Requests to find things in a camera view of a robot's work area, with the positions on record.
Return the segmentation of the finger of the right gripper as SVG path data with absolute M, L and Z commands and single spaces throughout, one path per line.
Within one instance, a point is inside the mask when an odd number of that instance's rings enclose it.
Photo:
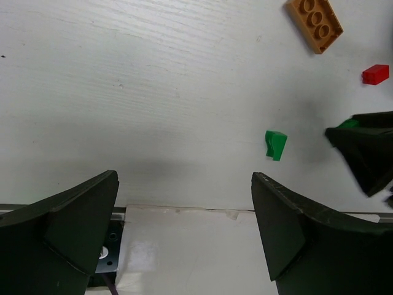
M 325 129 L 325 137 L 338 149 L 367 197 L 392 182 L 392 112 L 356 114 L 360 127 Z

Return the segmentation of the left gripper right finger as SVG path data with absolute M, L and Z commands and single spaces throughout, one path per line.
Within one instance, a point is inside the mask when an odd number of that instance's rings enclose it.
M 392 225 L 333 210 L 252 175 L 252 201 L 279 294 L 391 294 Z

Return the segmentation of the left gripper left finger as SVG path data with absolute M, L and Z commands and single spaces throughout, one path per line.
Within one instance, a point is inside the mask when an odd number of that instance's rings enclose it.
M 1 215 L 1 294 L 84 294 L 119 189 L 105 171 Z

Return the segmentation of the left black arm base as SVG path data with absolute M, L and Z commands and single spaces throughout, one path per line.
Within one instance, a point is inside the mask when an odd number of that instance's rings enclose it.
M 108 287 L 112 294 L 115 293 L 115 279 L 119 269 L 119 256 L 124 225 L 125 209 L 115 208 L 106 232 L 95 274 L 90 277 L 87 289 Z

